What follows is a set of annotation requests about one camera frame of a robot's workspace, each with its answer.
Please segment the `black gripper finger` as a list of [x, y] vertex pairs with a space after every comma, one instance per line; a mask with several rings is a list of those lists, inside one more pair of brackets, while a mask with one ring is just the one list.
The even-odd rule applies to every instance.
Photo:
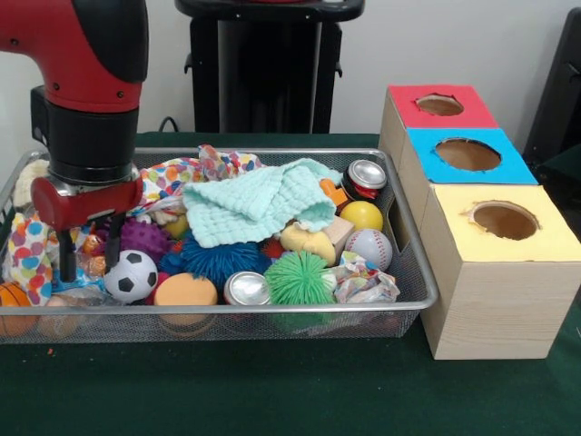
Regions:
[[108, 273], [114, 268], [120, 259], [122, 228], [125, 221], [125, 214], [121, 213], [112, 217], [109, 232], [105, 244], [105, 272]]
[[70, 229], [57, 233], [59, 242], [59, 271], [62, 282], [73, 282], [76, 279], [76, 248]]

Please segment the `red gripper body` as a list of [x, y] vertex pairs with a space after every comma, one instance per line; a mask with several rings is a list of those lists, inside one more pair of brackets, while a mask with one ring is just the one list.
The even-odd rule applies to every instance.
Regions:
[[81, 226], [97, 218], [125, 214], [139, 204], [143, 181], [137, 180], [105, 187], [70, 185], [50, 177], [35, 178], [31, 186], [33, 206], [41, 221], [56, 231]]

